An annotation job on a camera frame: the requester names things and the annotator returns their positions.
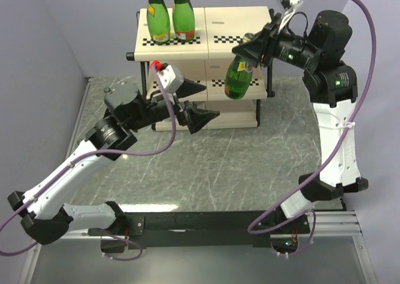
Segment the green Perrier bottle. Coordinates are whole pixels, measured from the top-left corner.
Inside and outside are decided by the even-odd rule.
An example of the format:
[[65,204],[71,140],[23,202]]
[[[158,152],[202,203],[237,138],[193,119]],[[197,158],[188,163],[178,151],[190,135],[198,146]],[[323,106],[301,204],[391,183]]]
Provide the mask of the green Perrier bottle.
[[151,39],[156,44],[166,44],[169,42],[171,25],[164,0],[148,0],[147,27]]

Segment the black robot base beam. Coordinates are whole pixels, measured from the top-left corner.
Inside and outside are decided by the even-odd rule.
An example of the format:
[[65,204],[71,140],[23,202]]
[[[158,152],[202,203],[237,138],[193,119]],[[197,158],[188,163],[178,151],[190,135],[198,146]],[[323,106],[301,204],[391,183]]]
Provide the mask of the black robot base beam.
[[306,215],[262,235],[248,233],[261,211],[126,212],[126,224],[113,228],[143,248],[175,246],[271,246],[271,235],[308,234]]

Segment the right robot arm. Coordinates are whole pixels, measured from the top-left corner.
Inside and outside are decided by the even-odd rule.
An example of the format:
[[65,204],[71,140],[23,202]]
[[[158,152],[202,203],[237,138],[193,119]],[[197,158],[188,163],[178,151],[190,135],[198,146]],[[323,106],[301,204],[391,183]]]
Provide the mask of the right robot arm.
[[243,38],[232,53],[252,67],[278,59],[303,71],[302,81],[319,127],[323,169],[300,176],[300,189],[274,210],[275,228],[289,233],[296,226],[296,215],[319,201],[366,190],[369,182],[357,166],[351,121],[358,105],[357,76],[341,59],[353,33],[348,18],[337,11],[321,11],[309,34],[303,36],[281,25],[283,19],[277,14],[260,32]]

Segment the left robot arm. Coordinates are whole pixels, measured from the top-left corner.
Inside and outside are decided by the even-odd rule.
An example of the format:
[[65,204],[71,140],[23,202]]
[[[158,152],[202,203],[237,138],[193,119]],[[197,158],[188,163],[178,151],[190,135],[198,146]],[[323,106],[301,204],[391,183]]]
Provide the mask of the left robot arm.
[[28,191],[15,191],[7,200],[21,216],[21,225],[33,240],[48,245],[70,231],[98,229],[118,235],[128,218],[114,201],[101,205],[68,204],[75,192],[106,165],[115,162],[137,142],[135,132],[174,114],[179,125],[194,134],[216,119],[218,111],[179,102],[179,94],[145,99],[135,84],[119,84],[105,92],[106,112],[65,162]]

